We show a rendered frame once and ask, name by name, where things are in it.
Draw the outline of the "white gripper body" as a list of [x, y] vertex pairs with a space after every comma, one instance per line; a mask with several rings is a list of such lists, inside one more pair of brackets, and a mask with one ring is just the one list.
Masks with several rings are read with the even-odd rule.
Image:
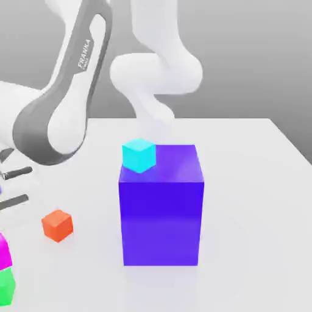
[[32, 214], [31, 191], [28, 183], [1, 183], [0, 219], [28, 219]]

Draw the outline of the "small orange cube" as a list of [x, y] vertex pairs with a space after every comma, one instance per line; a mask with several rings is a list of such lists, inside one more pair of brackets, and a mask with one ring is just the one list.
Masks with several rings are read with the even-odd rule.
[[73, 233], [73, 220], [70, 214], [62, 210], [55, 210], [41, 219], [44, 234], [60, 242]]

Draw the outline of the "small magenta cube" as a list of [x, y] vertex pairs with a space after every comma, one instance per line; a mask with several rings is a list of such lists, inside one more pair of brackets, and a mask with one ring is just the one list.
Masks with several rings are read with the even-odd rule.
[[0, 271], [12, 267], [12, 257], [9, 244], [0, 232]]

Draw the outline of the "small green cube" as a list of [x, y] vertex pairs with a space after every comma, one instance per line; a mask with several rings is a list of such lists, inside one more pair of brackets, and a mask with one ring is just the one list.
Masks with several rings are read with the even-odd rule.
[[12, 268], [0, 271], [0, 307], [10, 305], [15, 292], [15, 279]]

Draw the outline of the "small cyan cube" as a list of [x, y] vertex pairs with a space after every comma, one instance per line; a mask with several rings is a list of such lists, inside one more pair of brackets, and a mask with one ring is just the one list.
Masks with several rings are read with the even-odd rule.
[[122, 165], [136, 173], [156, 165], [156, 145], [137, 138], [122, 145]]

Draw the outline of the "large blue box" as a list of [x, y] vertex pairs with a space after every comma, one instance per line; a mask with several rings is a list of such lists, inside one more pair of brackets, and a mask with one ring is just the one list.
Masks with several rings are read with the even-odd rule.
[[119, 175], [126, 266], [196, 266], [204, 177], [195, 145], [158, 145], [156, 165]]

